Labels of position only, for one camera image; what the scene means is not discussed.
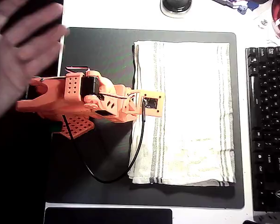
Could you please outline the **person's open hand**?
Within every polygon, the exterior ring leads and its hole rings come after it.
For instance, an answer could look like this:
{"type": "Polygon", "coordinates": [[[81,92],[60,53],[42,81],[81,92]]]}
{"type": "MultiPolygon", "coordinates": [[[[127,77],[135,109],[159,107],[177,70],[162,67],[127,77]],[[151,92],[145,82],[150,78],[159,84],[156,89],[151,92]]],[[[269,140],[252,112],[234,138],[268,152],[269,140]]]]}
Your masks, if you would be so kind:
{"type": "Polygon", "coordinates": [[[56,60],[61,49],[60,38],[68,33],[65,26],[56,25],[19,46],[63,13],[62,4],[54,2],[22,18],[2,33],[8,19],[25,4],[25,0],[0,1],[0,117],[23,95],[31,79],[56,60]]]}

